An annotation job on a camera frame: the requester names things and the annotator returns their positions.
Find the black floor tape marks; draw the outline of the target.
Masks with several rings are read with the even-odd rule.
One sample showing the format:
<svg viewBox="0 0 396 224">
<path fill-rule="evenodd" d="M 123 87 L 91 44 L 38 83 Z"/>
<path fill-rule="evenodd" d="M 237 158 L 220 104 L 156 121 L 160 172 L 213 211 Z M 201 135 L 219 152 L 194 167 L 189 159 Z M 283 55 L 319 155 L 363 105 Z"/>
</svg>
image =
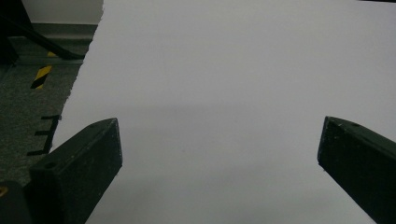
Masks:
<svg viewBox="0 0 396 224">
<path fill-rule="evenodd" d="M 53 137 L 58 127 L 59 121 L 62 119 L 62 116 L 61 115 L 43 116 L 40 119 L 51 121 L 51 125 L 48 130 L 41 130 L 35 132 L 35 136 L 45 136 L 46 141 L 44 143 L 44 146 L 40 150 L 29 151 L 26 153 L 27 156 L 37 156 L 37 155 L 44 155 L 50 153 Z"/>
</svg>

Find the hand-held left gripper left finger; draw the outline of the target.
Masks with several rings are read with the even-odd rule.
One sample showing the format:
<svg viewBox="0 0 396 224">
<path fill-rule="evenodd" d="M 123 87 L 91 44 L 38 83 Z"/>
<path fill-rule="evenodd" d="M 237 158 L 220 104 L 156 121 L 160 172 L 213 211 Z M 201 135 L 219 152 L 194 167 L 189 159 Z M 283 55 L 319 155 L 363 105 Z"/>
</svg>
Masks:
<svg viewBox="0 0 396 224">
<path fill-rule="evenodd" d="M 122 166 L 119 123 L 97 121 L 29 169 L 35 224 L 85 224 Z"/>
</svg>

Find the yellow black striped floor tape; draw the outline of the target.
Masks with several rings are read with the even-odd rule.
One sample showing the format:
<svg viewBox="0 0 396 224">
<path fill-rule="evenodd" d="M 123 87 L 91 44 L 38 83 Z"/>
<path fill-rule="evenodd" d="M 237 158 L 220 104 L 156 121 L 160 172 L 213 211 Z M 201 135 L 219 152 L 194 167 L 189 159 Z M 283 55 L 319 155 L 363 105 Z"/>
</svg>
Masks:
<svg viewBox="0 0 396 224">
<path fill-rule="evenodd" d="M 47 64 L 41 66 L 37 70 L 37 73 L 35 75 L 35 79 L 34 79 L 34 81 L 31 84 L 31 88 L 33 90 L 42 89 L 51 70 L 52 70 L 52 64 L 51 63 L 47 63 Z"/>
</svg>

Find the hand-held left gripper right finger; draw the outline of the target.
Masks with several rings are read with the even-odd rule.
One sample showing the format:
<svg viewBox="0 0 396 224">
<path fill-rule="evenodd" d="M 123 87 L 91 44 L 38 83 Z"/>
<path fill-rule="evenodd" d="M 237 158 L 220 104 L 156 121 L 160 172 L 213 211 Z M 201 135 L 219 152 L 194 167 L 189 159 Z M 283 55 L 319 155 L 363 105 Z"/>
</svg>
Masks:
<svg viewBox="0 0 396 224">
<path fill-rule="evenodd" d="M 358 123 L 327 117 L 318 164 L 376 224 L 396 224 L 396 142 Z"/>
</svg>

